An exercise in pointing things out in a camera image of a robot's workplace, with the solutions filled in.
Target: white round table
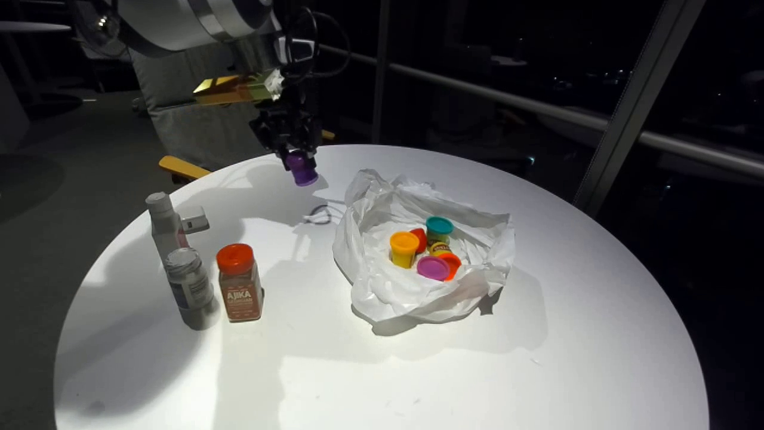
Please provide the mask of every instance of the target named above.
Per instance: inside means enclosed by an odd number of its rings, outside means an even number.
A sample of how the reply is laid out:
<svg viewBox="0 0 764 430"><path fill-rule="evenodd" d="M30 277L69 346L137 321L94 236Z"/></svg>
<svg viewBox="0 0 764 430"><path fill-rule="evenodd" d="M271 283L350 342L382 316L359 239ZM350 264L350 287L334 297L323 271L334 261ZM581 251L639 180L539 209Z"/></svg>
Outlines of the white round table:
<svg viewBox="0 0 764 430"><path fill-rule="evenodd" d="M55 365L60 430L706 430L706 389L676 309L594 221L505 172L413 149L319 149L319 185L256 159L180 190L212 229L188 236L212 279L218 250L256 250L261 322L191 333L134 221L86 276ZM408 175L511 213L515 269L492 316L374 333L350 313L334 224L304 216L359 171Z"/></svg>

